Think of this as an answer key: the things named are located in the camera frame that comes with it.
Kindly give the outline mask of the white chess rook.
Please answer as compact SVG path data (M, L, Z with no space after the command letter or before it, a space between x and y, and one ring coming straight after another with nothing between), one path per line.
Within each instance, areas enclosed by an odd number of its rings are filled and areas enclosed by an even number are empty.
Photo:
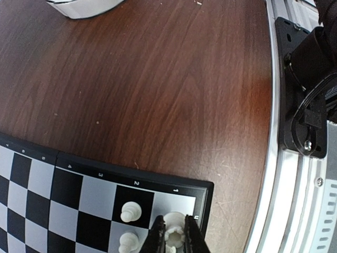
M165 250L177 252L185 243L185 215L180 212L169 212L164 217Z

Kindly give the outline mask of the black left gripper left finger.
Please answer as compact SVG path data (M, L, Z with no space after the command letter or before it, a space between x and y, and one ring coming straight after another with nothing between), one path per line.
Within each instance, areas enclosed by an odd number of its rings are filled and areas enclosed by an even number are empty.
M165 221L162 215L155 218L139 253L166 253Z

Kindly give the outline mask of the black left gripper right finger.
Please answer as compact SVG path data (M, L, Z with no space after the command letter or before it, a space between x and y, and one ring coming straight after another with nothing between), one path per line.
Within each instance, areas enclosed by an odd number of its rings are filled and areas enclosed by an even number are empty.
M185 253L210 253L201 231L192 216L185 217Z

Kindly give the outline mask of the white chess pawn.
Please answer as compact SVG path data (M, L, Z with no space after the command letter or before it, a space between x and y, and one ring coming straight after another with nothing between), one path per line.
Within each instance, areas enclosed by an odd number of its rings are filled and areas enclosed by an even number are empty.
M120 218L123 222L129 223L139 220L141 215L142 215L141 206L134 201L129 201L123 204Z
M120 236L119 253L131 253L140 249L141 242L137 233L125 232Z

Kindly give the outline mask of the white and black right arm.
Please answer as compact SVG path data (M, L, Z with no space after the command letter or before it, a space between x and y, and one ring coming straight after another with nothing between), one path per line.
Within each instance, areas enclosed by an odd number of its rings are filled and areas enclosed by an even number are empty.
M290 1L297 22L309 33L292 54L294 75L306 91L336 70L336 1Z

